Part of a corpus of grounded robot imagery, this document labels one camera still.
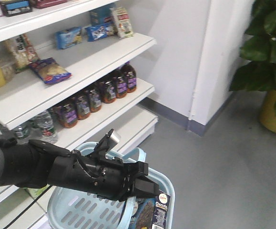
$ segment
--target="baseboard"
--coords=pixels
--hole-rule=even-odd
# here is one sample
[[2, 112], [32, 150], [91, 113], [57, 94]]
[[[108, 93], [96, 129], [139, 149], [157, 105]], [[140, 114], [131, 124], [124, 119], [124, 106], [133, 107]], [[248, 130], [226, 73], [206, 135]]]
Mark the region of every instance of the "baseboard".
[[144, 108], [171, 120], [172, 122], [182, 126], [183, 128], [187, 127], [188, 118], [172, 110], [171, 108], [168, 108], [148, 97], [143, 99], [139, 104]]
[[203, 125], [195, 120], [188, 120], [188, 117], [146, 97], [139, 104], [142, 105], [145, 109], [148, 109], [154, 113], [157, 113], [172, 122], [182, 126], [188, 131], [191, 131], [199, 136], [204, 136], [206, 131], [210, 128], [212, 123], [218, 118], [221, 112], [224, 110], [226, 105], [231, 101], [234, 97], [235, 93], [232, 93], [229, 98], [224, 102], [224, 104], [218, 109], [218, 111], [213, 115], [210, 121]]

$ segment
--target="light blue plastic basket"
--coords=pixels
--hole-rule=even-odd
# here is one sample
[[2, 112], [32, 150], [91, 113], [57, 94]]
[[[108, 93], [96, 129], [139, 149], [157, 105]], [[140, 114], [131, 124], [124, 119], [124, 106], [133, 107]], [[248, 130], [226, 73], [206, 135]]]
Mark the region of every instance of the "light blue plastic basket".
[[[77, 149], [82, 155], [87, 155], [95, 146], [96, 142], [88, 142]], [[135, 162], [129, 158], [135, 154], [139, 154], [139, 161], [145, 161], [146, 153], [139, 148], [126, 155], [112, 150], [107, 157], [117, 156], [124, 162]], [[148, 177], [159, 184], [160, 190], [171, 196], [166, 220], [166, 229], [171, 229], [175, 201], [174, 187], [166, 176], [151, 168]], [[127, 229], [134, 202], [135, 197], [125, 202], [111, 201], [99, 199], [94, 194], [57, 187], [48, 204], [49, 223], [54, 229]]]

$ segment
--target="plastic water bottle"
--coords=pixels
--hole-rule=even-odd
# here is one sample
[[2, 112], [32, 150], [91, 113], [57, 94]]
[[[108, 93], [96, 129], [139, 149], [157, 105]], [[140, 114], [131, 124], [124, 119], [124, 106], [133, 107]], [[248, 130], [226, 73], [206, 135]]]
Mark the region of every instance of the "plastic water bottle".
[[53, 120], [48, 111], [36, 115], [37, 126], [41, 130], [42, 140], [52, 144], [57, 142], [57, 133], [55, 131]]

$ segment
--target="cable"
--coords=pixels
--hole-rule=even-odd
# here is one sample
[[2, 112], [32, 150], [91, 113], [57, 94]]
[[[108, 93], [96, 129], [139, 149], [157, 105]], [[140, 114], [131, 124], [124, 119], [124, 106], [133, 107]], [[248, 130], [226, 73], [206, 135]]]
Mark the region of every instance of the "cable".
[[9, 228], [14, 222], [16, 222], [16, 220], [18, 220], [27, 210], [29, 210], [29, 208], [32, 207], [32, 205], [35, 204], [37, 202], [37, 200], [39, 200], [40, 197], [42, 197], [51, 187], [52, 187], [52, 185], [50, 185], [49, 187], [47, 187], [36, 199], [33, 200], [32, 203], [30, 203], [15, 219], [12, 220], [12, 222], [10, 222], [3, 229]]

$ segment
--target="potted plant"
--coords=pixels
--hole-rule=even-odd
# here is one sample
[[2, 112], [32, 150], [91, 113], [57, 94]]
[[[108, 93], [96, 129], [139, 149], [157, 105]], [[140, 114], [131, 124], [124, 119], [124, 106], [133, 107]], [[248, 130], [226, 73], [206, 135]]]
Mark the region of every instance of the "potted plant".
[[276, 132], [276, 0], [255, 0], [251, 14], [251, 37], [240, 48], [249, 62], [235, 72], [230, 91], [267, 91], [260, 122]]

